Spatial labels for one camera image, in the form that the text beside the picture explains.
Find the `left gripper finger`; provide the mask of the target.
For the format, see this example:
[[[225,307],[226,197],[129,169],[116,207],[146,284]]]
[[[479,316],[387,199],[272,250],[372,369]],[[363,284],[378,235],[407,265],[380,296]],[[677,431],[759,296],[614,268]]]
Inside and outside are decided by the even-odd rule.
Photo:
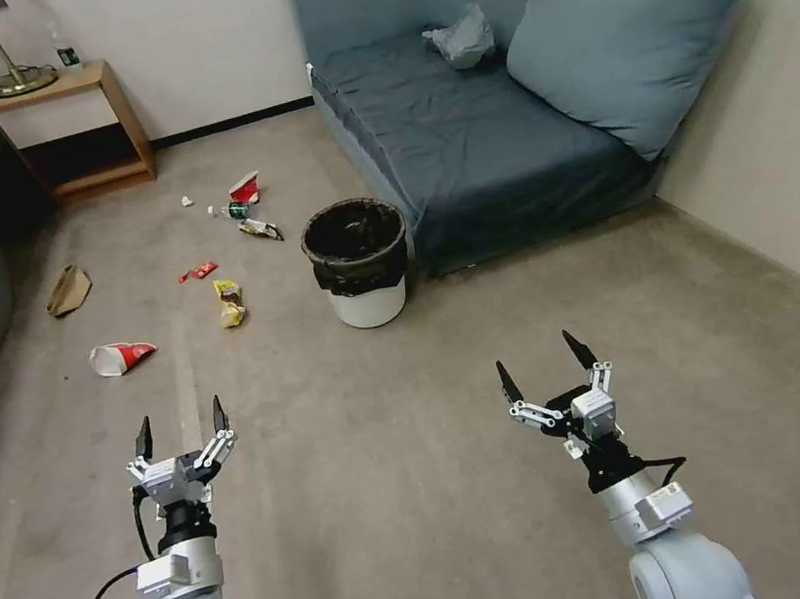
[[[212,407],[214,432],[192,461],[193,471],[196,473],[219,470],[238,440],[218,395],[214,395]]]
[[[145,479],[145,475],[151,467],[150,462],[153,459],[153,437],[150,427],[149,416],[144,416],[135,438],[134,458],[126,466],[127,471],[137,482]]]

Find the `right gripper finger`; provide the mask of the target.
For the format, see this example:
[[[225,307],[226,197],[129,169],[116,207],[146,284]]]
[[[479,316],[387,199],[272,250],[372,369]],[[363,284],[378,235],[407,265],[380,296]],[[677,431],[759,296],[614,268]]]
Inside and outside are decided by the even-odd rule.
[[[498,360],[495,362],[495,366],[502,384],[503,395],[508,403],[511,419],[540,431],[551,431],[564,424],[565,418],[561,411],[525,401],[505,365]]]
[[[566,330],[562,330],[561,335],[570,347],[575,358],[588,373],[588,384],[590,389],[610,394],[612,363],[610,361],[600,361],[591,351],[588,345],[578,340]]]

